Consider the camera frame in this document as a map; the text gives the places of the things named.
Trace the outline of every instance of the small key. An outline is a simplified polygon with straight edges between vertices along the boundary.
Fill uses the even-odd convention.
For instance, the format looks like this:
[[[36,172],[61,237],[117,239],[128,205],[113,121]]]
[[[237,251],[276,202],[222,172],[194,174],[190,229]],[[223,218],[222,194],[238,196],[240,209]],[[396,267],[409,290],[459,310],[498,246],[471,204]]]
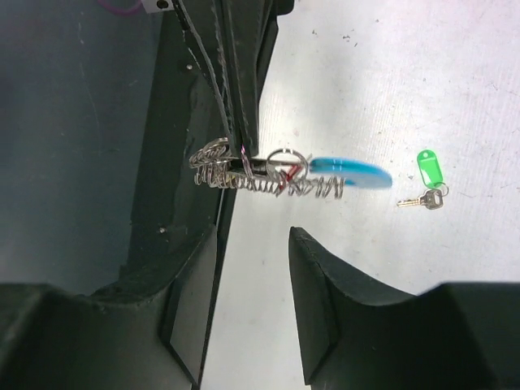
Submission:
[[[421,197],[399,201],[398,207],[425,206],[428,210],[439,209],[444,205],[442,191],[439,189],[427,189]]]

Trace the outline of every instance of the gray surface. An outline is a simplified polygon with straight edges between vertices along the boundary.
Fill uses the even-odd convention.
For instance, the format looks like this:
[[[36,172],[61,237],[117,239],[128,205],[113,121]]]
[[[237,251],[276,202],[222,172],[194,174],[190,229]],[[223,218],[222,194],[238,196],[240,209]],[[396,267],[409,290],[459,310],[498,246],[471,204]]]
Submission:
[[[304,388],[288,270],[302,226],[334,254],[409,293],[443,280],[520,280],[520,3],[297,1],[262,96],[262,154],[359,158],[391,190],[343,201],[241,192],[206,363],[205,390]],[[439,156],[444,207],[416,156]]]
[[[157,18],[95,0],[2,5],[0,282],[91,293],[117,280]]]

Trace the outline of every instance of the metal ring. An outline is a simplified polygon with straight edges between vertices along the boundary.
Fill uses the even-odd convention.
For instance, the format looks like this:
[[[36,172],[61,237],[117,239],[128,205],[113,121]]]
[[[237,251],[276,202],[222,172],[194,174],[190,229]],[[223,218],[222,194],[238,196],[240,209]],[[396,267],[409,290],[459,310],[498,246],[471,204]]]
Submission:
[[[212,142],[207,143],[203,148],[203,152],[207,152],[208,150],[212,150],[214,148],[218,148],[220,146],[228,146],[228,139],[226,137],[217,138],[216,140],[213,140]]]
[[[446,193],[442,193],[442,189],[440,190],[441,191],[441,195],[442,197],[447,197],[448,194],[449,194],[449,187],[446,183],[443,183],[442,181],[440,181],[439,183],[435,183],[433,184],[434,187],[437,187],[437,186],[444,186],[444,189],[446,190]]]
[[[301,165],[303,165],[303,172],[301,173],[301,178],[302,179],[305,179],[307,177],[307,174],[309,173],[309,163],[307,162],[307,159],[303,156],[303,154],[301,154],[300,152],[297,152],[296,150],[293,150],[293,149],[289,149],[289,148],[282,148],[282,149],[277,149],[275,150],[274,152],[272,152],[271,154],[269,154],[266,158],[266,167],[267,167],[267,174],[273,179],[273,180],[277,180],[276,177],[273,177],[275,176],[274,172],[275,172],[275,167],[276,165],[274,163],[271,162],[271,160],[273,159],[273,157],[275,157],[277,154],[291,154],[295,157],[297,157],[299,160],[300,160],[300,163]]]

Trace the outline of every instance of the black plastic part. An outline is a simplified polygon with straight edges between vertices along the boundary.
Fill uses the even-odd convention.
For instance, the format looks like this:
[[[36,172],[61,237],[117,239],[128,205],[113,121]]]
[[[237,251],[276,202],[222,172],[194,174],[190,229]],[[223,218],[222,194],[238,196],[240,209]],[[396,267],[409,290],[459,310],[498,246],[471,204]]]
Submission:
[[[282,11],[293,2],[283,0]],[[258,96],[279,14],[275,0],[174,2],[192,56],[214,90],[232,153],[258,153]]]
[[[199,2],[211,12],[207,0]],[[193,183],[190,155],[224,131],[209,68],[196,66],[190,44],[197,40],[184,40],[184,22],[173,12],[163,17],[119,281],[91,297],[0,286],[0,388],[199,387],[236,191]],[[199,41],[215,43],[214,30],[200,31]],[[272,27],[268,37],[259,53],[251,48],[262,71],[243,69],[257,77],[257,105]]]
[[[294,227],[289,263],[313,389],[520,388],[520,284],[449,283],[412,297]]]
[[[278,0],[276,2],[278,15],[287,15],[294,9],[294,0]]]
[[[0,286],[0,388],[197,388],[216,257],[210,227],[91,297]]]
[[[127,260],[163,14],[117,17],[95,0],[3,6],[0,283],[88,295]]]

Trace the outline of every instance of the key ring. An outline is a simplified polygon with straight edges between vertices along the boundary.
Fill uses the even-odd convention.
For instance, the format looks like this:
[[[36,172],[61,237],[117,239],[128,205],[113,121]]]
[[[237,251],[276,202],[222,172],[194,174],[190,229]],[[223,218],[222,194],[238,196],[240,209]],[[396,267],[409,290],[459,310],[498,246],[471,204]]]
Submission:
[[[292,156],[294,156],[298,159],[297,162],[291,164],[291,168],[292,168],[291,170],[294,172],[291,176],[295,176],[296,174],[298,174],[302,179],[305,179],[307,177],[307,174],[309,173],[309,163],[307,162],[307,160],[303,156],[303,154],[297,152],[294,149],[281,148],[281,149],[275,150],[274,152],[269,154],[266,158],[267,174],[271,178],[273,178],[273,179],[280,178],[280,173],[275,169],[275,164],[273,163],[273,158],[278,154],[291,154]]]
[[[447,197],[448,196],[448,194],[449,194],[449,187],[448,187],[448,185],[446,183],[440,181],[440,182],[435,183],[433,185],[434,185],[435,188],[439,188],[439,187],[444,186],[444,188],[439,188],[441,192],[442,192],[443,189],[446,191],[446,193],[442,193],[442,197]]]

